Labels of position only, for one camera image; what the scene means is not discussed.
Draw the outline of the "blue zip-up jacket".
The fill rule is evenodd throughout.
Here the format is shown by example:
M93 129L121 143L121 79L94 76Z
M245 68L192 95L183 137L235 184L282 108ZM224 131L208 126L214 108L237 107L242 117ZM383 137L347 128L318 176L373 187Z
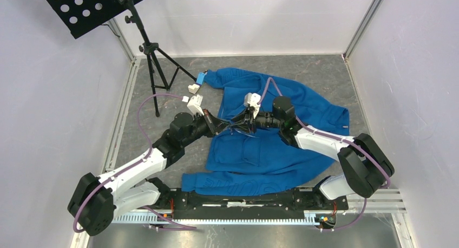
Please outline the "blue zip-up jacket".
M204 81L224 91L218 117L229 120L244 110L248 93L264 96L263 111L276 96L291 99L302 122L339 135L349 135L349 111L331 104L302 83L237 68L208 71ZM203 195L254 196L300 186L328 169L333 160L282 142L275 128L249 136L226 130L211 141L204 172L184 174L182 189Z

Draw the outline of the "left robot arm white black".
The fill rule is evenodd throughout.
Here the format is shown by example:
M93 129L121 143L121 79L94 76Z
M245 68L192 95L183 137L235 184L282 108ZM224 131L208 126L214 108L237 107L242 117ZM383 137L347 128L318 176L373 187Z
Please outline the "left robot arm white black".
M95 236L105 230L114 218L142 206L165 208L170 194L146 182L136 184L147 176L160 172L177 162L185 148L205 136L213 138L231 122L203 114L176 114L161 137L149 144L139 157L99 176L83 175L70 199L67 210L74 217L73 230Z

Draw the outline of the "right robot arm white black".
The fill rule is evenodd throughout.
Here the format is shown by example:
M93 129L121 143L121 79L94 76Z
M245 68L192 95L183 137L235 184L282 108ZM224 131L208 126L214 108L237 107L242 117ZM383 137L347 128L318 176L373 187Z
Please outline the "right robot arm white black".
M326 209L335 199L350 194L369 198L378 189L390 185L395 168L370 135L344 136L308 125L296 116L294 105L286 96L275 97L272 111L262 112L260 98L258 94L247 94L245 109L231 119L232 124L246 133L276 128L286 145L339 162L342 174L329 176L314 188L312 200L317 208Z

